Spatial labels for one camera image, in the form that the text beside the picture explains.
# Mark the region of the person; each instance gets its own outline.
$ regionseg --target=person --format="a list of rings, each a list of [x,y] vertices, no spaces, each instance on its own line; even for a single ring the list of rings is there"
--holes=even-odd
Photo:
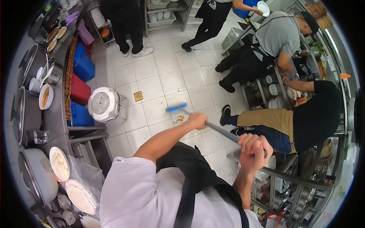
[[[196,13],[196,18],[202,18],[195,38],[181,45],[181,48],[187,52],[191,51],[191,47],[216,37],[226,21],[228,13],[232,6],[236,9],[254,11],[258,15],[262,15],[262,11],[252,8],[242,3],[242,0],[206,0]]]
[[[233,83],[248,81],[270,75],[267,67],[278,57],[277,65],[283,71],[293,70],[289,63],[291,56],[299,49],[299,36],[316,33],[316,19],[307,12],[293,16],[285,12],[271,13],[260,28],[253,34],[252,30],[243,38],[244,45],[236,52],[224,58],[215,70],[223,72],[234,66],[233,70],[219,82],[227,92],[235,91]]]
[[[101,13],[110,20],[116,43],[124,57],[132,49],[133,57],[149,55],[153,47],[143,47],[143,18],[137,0],[102,0]],[[131,40],[126,40],[127,29]]]
[[[230,107],[222,109],[220,124],[231,124],[237,135],[263,135],[277,152],[289,154],[304,152],[332,136],[340,124],[343,98],[331,81],[291,81],[283,76],[283,83],[294,90],[316,93],[296,107],[286,109],[259,109],[231,116]]]
[[[101,191],[101,227],[262,228],[250,211],[251,185],[272,147],[263,136],[240,136],[241,169],[231,186],[216,176],[197,147],[179,142],[189,131],[205,128],[206,120],[206,114],[192,113],[150,138],[133,157],[114,159]]]

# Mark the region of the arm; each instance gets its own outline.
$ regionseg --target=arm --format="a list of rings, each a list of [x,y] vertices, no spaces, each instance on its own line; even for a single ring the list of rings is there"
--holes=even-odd
[[[277,58],[277,65],[283,72],[293,70],[293,65],[289,63],[290,58],[291,56],[288,56],[283,49],[280,51],[279,57]]]
[[[238,139],[241,146],[239,162],[241,169],[233,183],[233,188],[240,194],[242,207],[250,209],[251,185],[257,170],[261,169],[269,160],[273,149],[264,136],[243,134]]]
[[[162,131],[150,138],[140,146],[133,157],[145,158],[156,164],[156,160],[165,155],[188,132],[205,128],[206,120],[208,117],[204,113],[190,114],[189,119],[183,124]]]
[[[241,9],[241,10],[245,10],[245,11],[254,11],[260,16],[262,16],[262,14],[263,14],[263,12],[259,9],[255,9],[248,5],[242,4],[242,0],[233,0],[232,3],[233,3],[233,7],[236,9]]]
[[[291,81],[288,76],[283,75],[283,84],[301,92],[314,93],[314,82]]]

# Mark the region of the hand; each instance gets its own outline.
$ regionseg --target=hand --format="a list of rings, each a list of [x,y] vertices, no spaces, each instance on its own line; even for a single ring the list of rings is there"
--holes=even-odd
[[[204,129],[206,127],[205,121],[208,120],[208,116],[202,112],[191,113],[187,124],[190,124],[193,129]]]
[[[261,11],[261,10],[259,10],[259,9],[256,9],[255,10],[255,12],[258,14],[258,15],[260,15],[260,16],[262,16],[264,13]]]
[[[238,138],[238,145],[241,146],[241,170],[246,174],[255,174],[255,172],[265,164],[273,154],[273,148],[264,136],[253,134],[243,134]]]

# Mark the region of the gray t-shirt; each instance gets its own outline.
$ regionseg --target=gray t-shirt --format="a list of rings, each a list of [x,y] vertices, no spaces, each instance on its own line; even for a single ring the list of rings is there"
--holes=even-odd
[[[257,39],[262,49],[274,57],[280,54],[281,49],[288,56],[292,56],[300,46],[300,30],[297,20],[283,16],[293,15],[282,11],[273,12],[263,21],[253,38],[254,43]]]

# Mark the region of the blue barrel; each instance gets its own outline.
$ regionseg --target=blue barrel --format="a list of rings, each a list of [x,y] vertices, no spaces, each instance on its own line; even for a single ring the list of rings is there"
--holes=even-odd
[[[258,0],[243,0],[243,4],[250,7],[257,6],[258,2]],[[233,8],[233,12],[237,14],[240,18],[245,19],[248,17],[250,11]]]
[[[83,82],[87,82],[95,77],[95,65],[86,54],[85,47],[81,43],[76,45],[75,57],[73,58],[73,72]]]
[[[71,119],[72,125],[75,127],[92,127],[95,124],[89,110],[73,101],[71,101]]]

